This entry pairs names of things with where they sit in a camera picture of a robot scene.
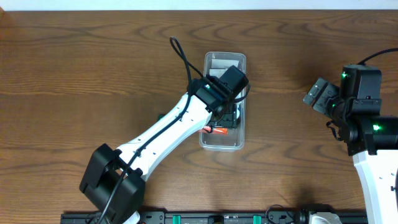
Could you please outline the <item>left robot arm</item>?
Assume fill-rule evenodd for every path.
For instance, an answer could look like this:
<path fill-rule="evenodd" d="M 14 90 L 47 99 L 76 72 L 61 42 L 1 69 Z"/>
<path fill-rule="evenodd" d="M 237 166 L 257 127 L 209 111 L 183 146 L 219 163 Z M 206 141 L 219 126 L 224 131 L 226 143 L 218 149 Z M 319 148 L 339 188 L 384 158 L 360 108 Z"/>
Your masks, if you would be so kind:
<path fill-rule="evenodd" d="M 240 100 L 246 78 L 212 76 L 190 80 L 180 101 L 147 131 L 111 149 L 102 144 L 91 155 L 80 191 L 100 210 L 88 223 L 137 223 L 146 182 L 155 168 L 213 115 Z"/>

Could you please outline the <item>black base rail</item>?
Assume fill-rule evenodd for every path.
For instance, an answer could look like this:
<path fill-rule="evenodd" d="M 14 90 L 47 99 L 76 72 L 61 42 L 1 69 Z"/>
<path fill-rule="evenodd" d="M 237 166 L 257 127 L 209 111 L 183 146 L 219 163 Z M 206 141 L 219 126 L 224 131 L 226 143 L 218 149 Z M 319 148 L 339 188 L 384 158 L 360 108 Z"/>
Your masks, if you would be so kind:
<path fill-rule="evenodd" d="M 273 205 L 265 212 L 257 213 L 187 213 L 146 211 L 139 215 L 141 224 L 265 224 L 265 223 L 343 223 L 365 224 L 368 222 L 364 210 L 335 210 L 327 204 L 309 204 L 298 210 L 288 210 Z"/>

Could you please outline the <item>green box white circle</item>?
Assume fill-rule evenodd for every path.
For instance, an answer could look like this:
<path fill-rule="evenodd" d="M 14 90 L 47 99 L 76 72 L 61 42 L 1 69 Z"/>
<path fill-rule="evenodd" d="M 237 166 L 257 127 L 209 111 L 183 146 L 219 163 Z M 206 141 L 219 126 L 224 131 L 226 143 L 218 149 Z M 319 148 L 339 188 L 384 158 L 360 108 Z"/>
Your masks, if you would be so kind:
<path fill-rule="evenodd" d="M 157 120 L 160 121 L 164 116 L 165 116 L 165 114 L 160 114 L 160 115 L 158 115 Z"/>

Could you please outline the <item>red orange small box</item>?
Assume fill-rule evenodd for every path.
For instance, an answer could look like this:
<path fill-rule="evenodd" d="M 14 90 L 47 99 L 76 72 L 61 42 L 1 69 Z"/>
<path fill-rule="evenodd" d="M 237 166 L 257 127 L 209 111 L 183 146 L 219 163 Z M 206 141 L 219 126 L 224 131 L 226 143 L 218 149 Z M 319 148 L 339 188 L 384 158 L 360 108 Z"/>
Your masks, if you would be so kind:
<path fill-rule="evenodd" d="M 214 126 L 205 126 L 201 130 L 199 130 L 200 133 L 207 133 L 207 134 L 220 134 L 220 135 L 227 135 L 228 134 L 228 128 L 220 128 L 220 127 L 214 127 Z"/>

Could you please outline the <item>dark bottle white cap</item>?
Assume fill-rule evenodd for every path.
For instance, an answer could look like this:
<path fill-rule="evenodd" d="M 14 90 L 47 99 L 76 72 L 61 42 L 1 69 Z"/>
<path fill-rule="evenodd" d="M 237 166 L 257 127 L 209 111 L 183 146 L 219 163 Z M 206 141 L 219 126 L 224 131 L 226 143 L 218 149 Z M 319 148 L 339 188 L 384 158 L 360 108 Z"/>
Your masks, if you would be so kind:
<path fill-rule="evenodd" d="M 234 105 L 234 116 L 235 116 L 235 120 L 239 121 L 240 120 L 240 106 L 239 105 Z"/>

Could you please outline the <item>clear plastic container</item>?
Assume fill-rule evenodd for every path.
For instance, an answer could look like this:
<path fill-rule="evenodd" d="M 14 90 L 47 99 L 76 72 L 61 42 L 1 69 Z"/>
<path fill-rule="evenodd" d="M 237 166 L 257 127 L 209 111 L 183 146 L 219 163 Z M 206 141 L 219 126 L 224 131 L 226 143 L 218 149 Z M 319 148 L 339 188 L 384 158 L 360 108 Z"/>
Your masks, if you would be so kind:
<path fill-rule="evenodd" d="M 235 52 L 208 52 L 205 55 L 204 73 L 220 77 L 230 66 L 236 66 L 246 73 L 246 56 Z M 234 152 L 244 146 L 246 101 L 236 103 L 240 106 L 240 120 L 236 129 L 228 129 L 227 135 L 200 133 L 200 146 L 209 151 Z"/>

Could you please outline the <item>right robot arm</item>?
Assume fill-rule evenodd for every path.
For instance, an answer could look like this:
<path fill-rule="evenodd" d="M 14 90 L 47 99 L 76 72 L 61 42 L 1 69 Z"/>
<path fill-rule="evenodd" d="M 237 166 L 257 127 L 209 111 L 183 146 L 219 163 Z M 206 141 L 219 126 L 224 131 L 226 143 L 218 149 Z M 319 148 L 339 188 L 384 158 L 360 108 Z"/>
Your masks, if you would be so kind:
<path fill-rule="evenodd" d="M 319 78 L 303 102 L 330 119 L 359 175 L 369 223 L 397 222 L 397 118 L 382 116 L 380 78 Z"/>

